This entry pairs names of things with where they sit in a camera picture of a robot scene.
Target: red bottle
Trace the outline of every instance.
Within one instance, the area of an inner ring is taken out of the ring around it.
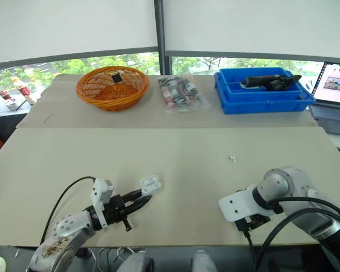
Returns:
[[[1,96],[2,99],[4,99],[4,100],[11,99],[10,94],[9,94],[6,90],[0,91],[0,96]]]
[[[21,81],[17,76],[11,78],[14,86],[18,89],[18,91],[25,97],[25,99],[29,102],[29,104],[33,105],[37,102],[37,100],[30,93],[29,88],[26,84]]]

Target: laptop keyboard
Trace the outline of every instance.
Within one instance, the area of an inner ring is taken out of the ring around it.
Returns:
[[[340,120],[340,108],[313,105],[312,113],[317,118],[328,118]]]

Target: bagged items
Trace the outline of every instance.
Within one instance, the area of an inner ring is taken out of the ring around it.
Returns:
[[[162,75],[158,82],[168,113],[190,112],[210,107],[196,86],[182,76]]]

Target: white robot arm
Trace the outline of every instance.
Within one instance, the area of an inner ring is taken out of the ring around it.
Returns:
[[[91,194],[93,206],[57,222],[49,237],[34,252],[27,272],[66,272],[78,249],[96,231],[121,221],[130,231],[127,216],[143,207],[151,197],[143,195],[141,189],[116,195],[108,180],[96,178]]]
[[[312,201],[289,201],[279,202],[276,206],[269,205],[284,197],[317,198],[336,205],[315,188],[305,172],[296,167],[284,167],[269,170],[257,186],[251,185],[246,190],[220,199],[219,206],[227,221],[237,223],[247,218],[247,225],[252,230],[268,222],[269,216],[282,211],[288,216],[302,209],[318,208],[338,214],[330,207]],[[292,222],[340,260],[340,221],[313,212],[303,214]]]

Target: blue plastic tray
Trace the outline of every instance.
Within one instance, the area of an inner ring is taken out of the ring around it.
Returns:
[[[303,91],[300,83],[293,84],[287,92],[284,91],[267,91],[266,88],[242,88],[242,86],[234,82],[241,82],[246,77],[259,75],[286,75],[291,77],[293,74],[281,67],[266,68],[237,68],[237,69],[221,69],[220,76],[225,85],[232,101],[268,101],[268,100],[295,100]]]
[[[308,105],[316,103],[316,99],[303,89],[295,100],[268,101],[233,101],[226,90],[220,73],[215,73],[215,88],[219,96],[224,114],[260,113],[260,112],[301,112]]]

